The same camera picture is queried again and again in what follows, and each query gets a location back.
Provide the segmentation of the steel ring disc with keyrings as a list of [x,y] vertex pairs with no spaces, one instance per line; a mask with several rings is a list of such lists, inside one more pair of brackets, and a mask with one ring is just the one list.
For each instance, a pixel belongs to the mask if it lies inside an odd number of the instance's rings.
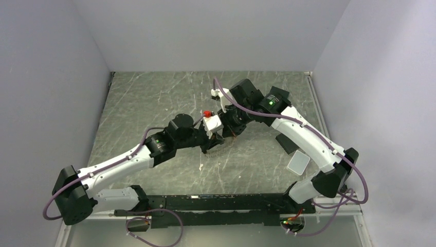
[[225,152],[228,152],[232,146],[234,145],[236,138],[225,138],[222,144],[219,144],[213,147],[211,150],[208,150],[205,154],[205,157],[211,158],[222,155]]

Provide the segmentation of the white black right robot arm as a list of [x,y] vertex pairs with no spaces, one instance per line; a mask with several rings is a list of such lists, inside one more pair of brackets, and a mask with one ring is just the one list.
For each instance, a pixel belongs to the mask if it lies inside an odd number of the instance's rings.
[[359,157],[356,149],[345,149],[313,127],[291,104],[288,91],[273,86],[263,95],[249,79],[230,89],[217,82],[214,79],[211,97],[221,104],[223,135],[239,135],[252,121],[264,123],[302,149],[318,166],[314,175],[289,188],[283,200],[288,213],[297,213],[304,202],[317,196],[333,198],[338,194]]

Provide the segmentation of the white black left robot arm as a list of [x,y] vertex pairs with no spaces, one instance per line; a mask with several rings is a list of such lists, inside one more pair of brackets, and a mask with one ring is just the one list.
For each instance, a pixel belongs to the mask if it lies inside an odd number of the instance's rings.
[[63,168],[52,190],[50,202],[55,202],[66,225],[77,224],[95,211],[111,207],[129,210],[134,216],[148,209],[147,196],[140,186],[105,190],[118,179],[134,172],[153,168],[175,157],[178,149],[200,147],[202,153],[224,139],[219,134],[225,125],[218,115],[205,112],[200,120],[178,114],[166,127],[146,130],[139,144],[127,152],[88,168]]

